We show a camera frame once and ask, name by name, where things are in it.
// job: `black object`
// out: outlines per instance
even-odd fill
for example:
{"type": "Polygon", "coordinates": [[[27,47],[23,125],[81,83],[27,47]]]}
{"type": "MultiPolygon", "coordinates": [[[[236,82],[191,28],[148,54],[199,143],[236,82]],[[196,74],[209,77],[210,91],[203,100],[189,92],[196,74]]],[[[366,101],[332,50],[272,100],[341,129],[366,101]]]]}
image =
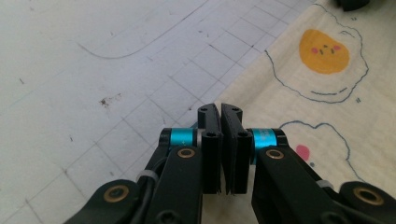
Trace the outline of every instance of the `black object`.
{"type": "Polygon", "coordinates": [[[396,223],[396,201],[383,190],[347,182],[336,193],[282,130],[245,130],[240,108],[222,105],[220,118],[212,104],[198,109],[198,129],[163,129],[137,183],[104,184],[66,224],[201,223],[203,193],[220,190],[220,164],[226,192],[246,193],[252,157],[251,204],[261,224],[396,223]]]}
{"type": "Polygon", "coordinates": [[[344,11],[353,11],[366,6],[370,0],[337,0],[337,3],[344,11]]]}

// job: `egg illustration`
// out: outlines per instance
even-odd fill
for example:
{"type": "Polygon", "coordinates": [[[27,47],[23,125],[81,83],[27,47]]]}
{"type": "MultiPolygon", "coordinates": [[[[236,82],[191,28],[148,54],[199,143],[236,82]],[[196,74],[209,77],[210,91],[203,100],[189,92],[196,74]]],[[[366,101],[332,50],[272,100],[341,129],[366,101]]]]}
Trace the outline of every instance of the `egg illustration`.
{"type": "Polygon", "coordinates": [[[335,188],[350,180],[362,181],[350,162],[354,156],[353,148],[330,123],[311,125],[294,120],[282,124],[280,128],[288,137],[290,147],[335,188]]]}
{"type": "Polygon", "coordinates": [[[287,45],[266,51],[274,76],[308,100],[342,103],[369,71],[363,58],[361,34],[341,24],[320,5],[312,5],[309,10],[310,17],[290,27],[292,36],[279,38],[287,45]]]}

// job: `cream fabric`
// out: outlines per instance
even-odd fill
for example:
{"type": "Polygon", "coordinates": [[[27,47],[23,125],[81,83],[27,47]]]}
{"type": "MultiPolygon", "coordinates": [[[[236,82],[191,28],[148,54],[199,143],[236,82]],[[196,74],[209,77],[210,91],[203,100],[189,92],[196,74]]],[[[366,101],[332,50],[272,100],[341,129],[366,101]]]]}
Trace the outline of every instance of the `cream fabric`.
{"type": "MultiPolygon", "coordinates": [[[[360,180],[396,197],[396,2],[372,0],[344,12],[335,1],[317,1],[220,103],[243,109],[245,128],[281,127],[291,147],[305,149],[306,162],[336,191],[360,180]],[[299,45],[310,29],[348,49],[343,71],[322,75],[302,62],[299,45]]],[[[250,195],[206,195],[203,223],[257,222],[250,195]]]]}

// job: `pink spot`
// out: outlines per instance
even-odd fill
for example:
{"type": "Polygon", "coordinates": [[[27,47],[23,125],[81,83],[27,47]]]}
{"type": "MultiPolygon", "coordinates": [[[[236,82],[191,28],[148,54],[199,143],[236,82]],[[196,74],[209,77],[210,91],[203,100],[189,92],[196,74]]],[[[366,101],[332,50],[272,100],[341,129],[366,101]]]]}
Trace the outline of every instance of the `pink spot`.
{"type": "Polygon", "coordinates": [[[308,161],[309,159],[309,148],[303,145],[298,145],[296,148],[297,154],[304,160],[308,161]]]}

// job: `pink dot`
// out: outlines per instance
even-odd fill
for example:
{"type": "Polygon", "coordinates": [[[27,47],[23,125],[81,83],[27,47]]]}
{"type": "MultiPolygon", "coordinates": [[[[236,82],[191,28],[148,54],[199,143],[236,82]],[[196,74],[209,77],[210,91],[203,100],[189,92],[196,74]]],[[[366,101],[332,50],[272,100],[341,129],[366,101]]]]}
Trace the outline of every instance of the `pink dot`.
{"type": "Polygon", "coordinates": [[[309,159],[309,148],[303,145],[298,145],[296,148],[297,154],[304,160],[308,161],[309,159]]]}

